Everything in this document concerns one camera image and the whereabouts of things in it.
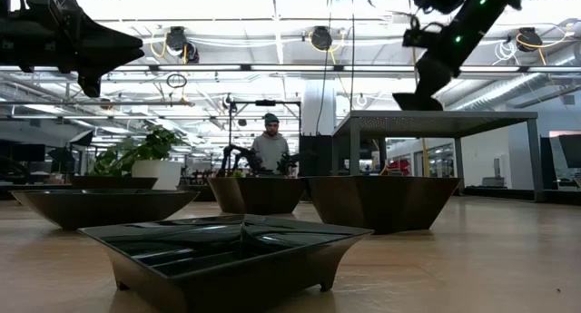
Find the dark bronze planter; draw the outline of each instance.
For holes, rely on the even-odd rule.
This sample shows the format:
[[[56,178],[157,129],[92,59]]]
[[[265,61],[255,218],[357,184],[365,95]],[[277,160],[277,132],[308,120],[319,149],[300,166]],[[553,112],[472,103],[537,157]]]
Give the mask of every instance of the dark bronze planter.
[[[210,178],[220,208],[228,213],[292,213],[305,191],[298,179]]]
[[[307,191],[325,223],[377,234],[427,230],[460,183],[456,178],[310,177]]]
[[[12,191],[28,209],[65,230],[163,220],[197,193],[150,190]]]
[[[102,177],[102,176],[73,176],[71,184],[79,190],[150,190],[157,178],[143,177]]]
[[[216,201],[210,185],[179,185],[178,191],[197,191],[200,193],[194,201]]]
[[[80,231],[104,246],[118,289],[186,313],[258,312],[329,290],[343,254],[373,230],[235,215]]]

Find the person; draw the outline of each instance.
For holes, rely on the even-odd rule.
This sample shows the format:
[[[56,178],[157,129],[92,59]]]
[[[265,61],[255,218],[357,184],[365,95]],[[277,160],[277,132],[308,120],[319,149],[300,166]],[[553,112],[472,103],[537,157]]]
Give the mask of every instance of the person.
[[[279,118],[272,113],[264,115],[266,131],[254,139],[252,149],[262,160],[262,167],[277,172],[277,163],[283,153],[289,151],[287,140],[279,133]]]

